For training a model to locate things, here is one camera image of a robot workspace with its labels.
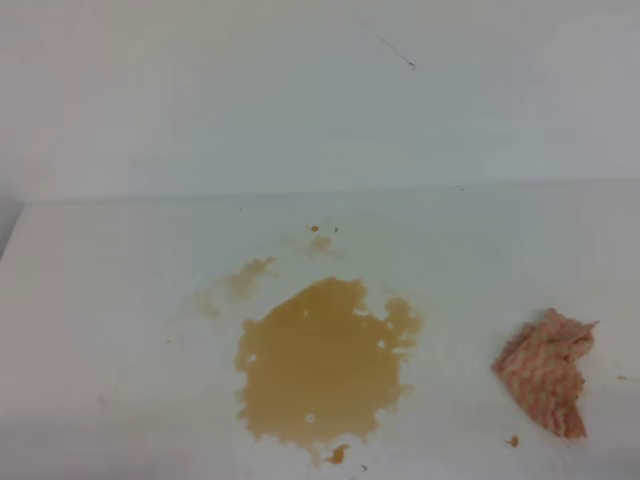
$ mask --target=white countertop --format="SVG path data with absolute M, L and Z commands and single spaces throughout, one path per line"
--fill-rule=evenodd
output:
M 0 262 L 0 472 L 638 478 L 638 205 L 640 183 L 600 182 L 28 206 Z M 311 225 L 344 255 L 308 256 Z M 268 256 L 249 301 L 221 301 L 217 319 L 194 307 L 197 291 Z M 413 394 L 367 444 L 337 442 L 351 446 L 342 465 L 314 467 L 236 418 L 233 356 L 242 320 L 330 275 L 362 278 L 374 310 L 384 282 L 426 321 L 402 371 Z M 489 370 L 547 307 L 600 320 L 580 362 L 589 438 L 573 444 Z M 517 449 L 503 442 L 514 434 Z

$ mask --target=crumpled paper towel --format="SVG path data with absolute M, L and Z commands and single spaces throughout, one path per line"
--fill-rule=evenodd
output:
M 593 346 L 596 325 L 547 310 L 539 325 L 526 324 L 492 368 L 531 419 L 559 437 L 587 433 L 576 407 L 584 378 L 575 361 Z

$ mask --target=white wall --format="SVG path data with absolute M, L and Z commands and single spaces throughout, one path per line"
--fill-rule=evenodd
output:
M 634 0 L 3 0 L 0 191 L 640 177 L 638 52 Z

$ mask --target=stain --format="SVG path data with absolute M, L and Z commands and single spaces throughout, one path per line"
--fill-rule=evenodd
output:
M 193 297 L 196 309 L 205 317 L 216 319 L 220 316 L 220 310 L 212 298 L 212 292 L 209 289 L 202 289 L 196 292 Z
M 334 260 L 342 260 L 345 257 L 345 252 L 332 248 L 331 238 L 323 235 L 316 235 L 302 251 L 305 252 L 309 258 L 324 255 Z
M 261 321 L 246 320 L 235 366 L 246 376 L 238 418 L 263 435 L 306 449 L 314 465 L 339 436 L 363 442 L 412 387 L 401 365 L 416 345 L 422 318 L 401 298 L 380 320 L 360 280 L 335 277 L 309 285 Z
M 296 241 L 296 237 L 292 234 L 283 235 L 276 240 L 276 245 L 293 245 Z
M 266 260 L 258 258 L 245 263 L 238 273 L 227 275 L 220 280 L 224 287 L 224 293 L 230 302 L 247 300 L 257 290 L 258 277 L 267 273 L 267 268 L 276 259 L 268 257 Z
M 396 56 L 398 56 L 398 58 L 401 58 L 402 60 L 404 60 L 404 62 L 409 65 L 411 67 L 411 70 L 415 70 L 416 69 L 416 65 L 413 62 L 410 62 L 409 59 L 407 57 L 405 57 L 402 53 L 400 53 L 400 50 L 398 50 L 395 45 L 393 45 L 391 42 L 389 42 L 386 38 L 384 38 L 380 33 L 378 33 L 376 30 L 374 30 L 371 26 L 369 26 L 368 24 L 364 23 L 362 20 L 358 20 L 358 23 L 360 24 L 360 26 L 362 26 L 363 28 L 365 28 L 366 30 L 369 30 L 369 32 L 376 37 L 384 46 L 386 46 L 389 50 L 391 50 Z
M 518 445 L 520 445 L 520 439 L 517 435 L 514 435 L 511 437 L 511 440 L 505 440 L 504 443 L 511 445 L 513 448 L 518 448 Z
M 398 292 L 398 290 L 393 288 L 387 282 L 380 282 L 380 288 L 382 289 L 382 293 L 384 293 L 385 295 L 394 296 L 394 297 L 400 296 L 400 293 Z
M 324 459 L 325 462 L 333 463 L 334 465 L 340 465 L 344 462 L 344 452 L 349 448 L 349 445 L 343 443 L 342 445 L 333 449 L 333 453 L 330 457 Z

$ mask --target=small brown droplet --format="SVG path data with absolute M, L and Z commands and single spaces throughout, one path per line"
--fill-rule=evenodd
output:
M 333 463 L 334 465 L 339 465 L 344 461 L 344 451 L 349 448 L 349 445 L 342 444 L 333 449 L 333 454 L 330 457 L 324 459 L 325 462 Z
M 505 440 L 504 443 L 506 443 L 507 445 L 511 445 L 513 448 L 518 448 L 518 445 L 520 445 L 520 440 L 518 439 L 517 435 L 514 435 L 513 437 L 511 437 L 511 440 Z

